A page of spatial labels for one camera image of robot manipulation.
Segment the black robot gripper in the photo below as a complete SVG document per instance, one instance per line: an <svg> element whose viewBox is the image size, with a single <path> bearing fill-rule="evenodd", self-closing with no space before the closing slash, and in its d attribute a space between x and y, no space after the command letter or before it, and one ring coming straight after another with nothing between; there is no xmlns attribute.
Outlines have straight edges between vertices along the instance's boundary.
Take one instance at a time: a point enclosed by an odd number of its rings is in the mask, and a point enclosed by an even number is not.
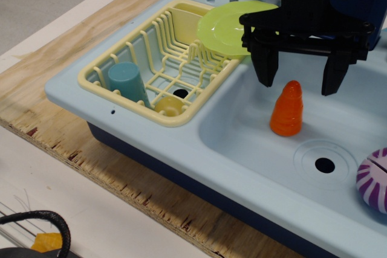
<svg viewBox="0 0 387 258"><path fill-rule="evenodd" d="M321 94L338 92L352 62L366 60L374 26L336 10L330 0L281 0L266 11L246 13L242 46L251 54L261 84L271 87L279 51L328 56Z"/></svg>

